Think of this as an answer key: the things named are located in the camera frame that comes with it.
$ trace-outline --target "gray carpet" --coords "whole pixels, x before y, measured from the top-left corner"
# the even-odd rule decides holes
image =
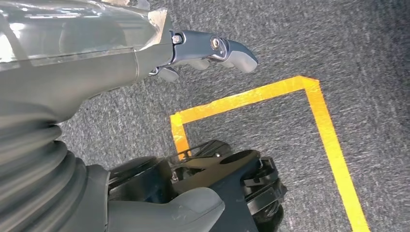
[[[246,44],[252,74],[181,68],[83,104],[62,140],[86,163],[113,167],[175,152],[169,115],[296,75],[319,79],[369,227],[410,224],[410,1],[164,0],[177,29],[211,31]],[[303,92],[186,125],[191,145],[209,139],[275,159],[289,192],[282,232],[351,232]]]

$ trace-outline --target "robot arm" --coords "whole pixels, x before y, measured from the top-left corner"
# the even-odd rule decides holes
[[[54,141],[61,135],[55,124],[72,117],[82,101],[148,75],[173,80],[172,66],[184,63],[204,69],[214,61],[244,72],[257,65],[237,42],[173,31],[166,9],[91,0],[1,1],[0,46],[0,231],[107,230],[109,172],[85,166]],[[215,222],[223,203],[210,189],[199,191],[175,198],[169,213],[183,206],[200,222],[214,211],[207,220]],[[209,205],[196,206],[195,196]],[[125,217],[120,203],[112,207],[113,218]],[[132,209],[138,207],[150,209]],[[185,222],[179,221],[183,231],[210,228]]]

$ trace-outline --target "gray plastic casing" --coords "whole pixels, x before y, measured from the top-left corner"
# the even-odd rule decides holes
[[[166,9],[88,0],[0,2],[0,231],[102,232],[109,221],[116,225],[118,215],[133,219],[121,202],[110,203],[109,219],[109,172],[86,166],[55,141],[61,135],[55,124],[71,118],[84,100],[167,64],[173,56],[171,26]],[[207,226],[185,231],[208,231],[223,211],[209,190],[197,192],[204,194],[204,205],[214,203],[208,204],[209,218],[196,215]],[[187,194],[188,202],[199,200]],[[167,217],[158,214],[159,220]]]

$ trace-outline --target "yellow floor marking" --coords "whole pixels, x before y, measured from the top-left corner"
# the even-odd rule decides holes
[[[245,105],[253,104],[283,94],[304,89],[314,115],[323,146],[329,159],[330,167],[335,177],[339,194],[342,198],[346,214],[353,232],[369,232],[369,227],[363,214],[356,190],[351,180],[348,167],[343,157],[342,149],[337,139],[332,119],[327,110],[326,102],[318,80],[296,76],[266,86],[251,89],[233,96],[183,110],[171,115],[171,131],[178,152],[189,149],[184,124],[205,117],[220,114]]]

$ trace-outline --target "bolt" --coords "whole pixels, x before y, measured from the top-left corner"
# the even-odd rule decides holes
[[[180,35],[173,35],[172,36],[172,43],[179,44],[182,42],[182,37]]]
[[[213,38],[211,39],[211,47],[212,47],[212,49],[218,50],[218,49],[219,49],[219,46],[220,46],[220,41],[219,41],[219,39],[218,39],[217,37],[213,37]]]

